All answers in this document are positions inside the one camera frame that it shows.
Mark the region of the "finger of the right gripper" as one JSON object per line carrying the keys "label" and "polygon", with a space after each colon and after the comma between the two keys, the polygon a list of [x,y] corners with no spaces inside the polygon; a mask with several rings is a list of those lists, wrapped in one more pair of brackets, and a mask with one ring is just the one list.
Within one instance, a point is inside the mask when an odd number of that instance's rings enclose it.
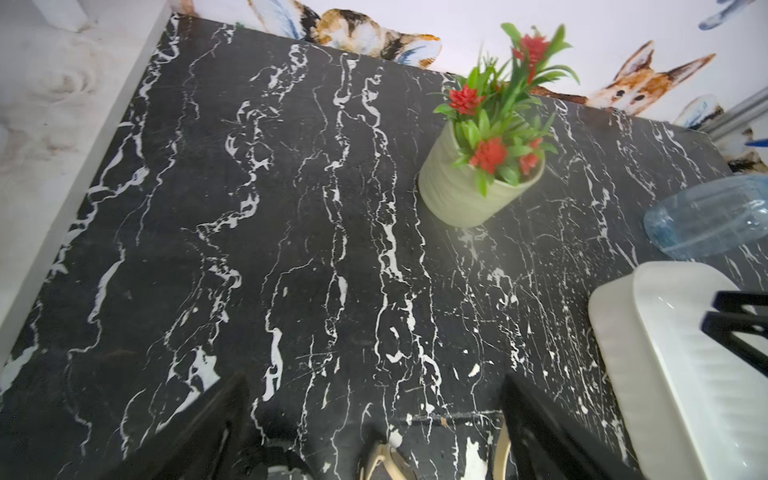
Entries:
{"label": "finger of the right gripper", "polygon": [[767,354],[737,333],[767,338],[767,316],[750,313],[747,306],[766,307],[766,292],[717,291],[701,323],[701,331],[754,370],[767,376]]}

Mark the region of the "white storage box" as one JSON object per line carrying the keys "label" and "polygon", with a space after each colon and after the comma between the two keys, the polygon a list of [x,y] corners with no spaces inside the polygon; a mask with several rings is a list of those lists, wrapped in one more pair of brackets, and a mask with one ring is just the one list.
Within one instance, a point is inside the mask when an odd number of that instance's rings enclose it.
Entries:
{"label": "white storage box", "polygon": [[701,263],[656,261],[598,287],[588,314],[648,479],[764,479],[767,379],[706,335],[719,291]]}

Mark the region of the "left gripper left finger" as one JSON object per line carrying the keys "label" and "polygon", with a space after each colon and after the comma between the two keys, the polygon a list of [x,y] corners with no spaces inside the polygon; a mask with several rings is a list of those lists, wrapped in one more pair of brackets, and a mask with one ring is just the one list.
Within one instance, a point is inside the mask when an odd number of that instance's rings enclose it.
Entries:
{"label": "left gripper left finger", "polygon": [[104,479],[229,479],[249,399],[241,373],[218,381]]}

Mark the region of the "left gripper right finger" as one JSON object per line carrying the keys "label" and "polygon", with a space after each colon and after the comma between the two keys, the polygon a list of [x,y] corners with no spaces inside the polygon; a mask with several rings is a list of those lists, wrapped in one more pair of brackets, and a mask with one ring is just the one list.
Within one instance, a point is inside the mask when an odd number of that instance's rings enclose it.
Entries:
{"label": "left gripper right finger", "polygon": [[520,374],[506,375],[501,412],[518,479],[643,477]]}

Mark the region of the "beige watch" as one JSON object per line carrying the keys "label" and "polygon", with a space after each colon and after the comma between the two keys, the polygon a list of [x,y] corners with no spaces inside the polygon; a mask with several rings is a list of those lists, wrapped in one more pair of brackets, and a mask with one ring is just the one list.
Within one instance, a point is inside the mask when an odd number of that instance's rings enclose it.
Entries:
{"label": "beige watch", "polygon": [[375,443],[359,470],[360,480],[370,480],[381,465],[390,479],[417,480],[417,475],[410,464],[388,443]]}
{"label": "beige watch", "polygon": [[493,466],[492,466],[492,479],[493,480],[505,480],[507,471],[507,462],[511,450],[511,440],[508,432],[507,425],[502,424],[501,430],[496,440],[496,444],[493,448]]}

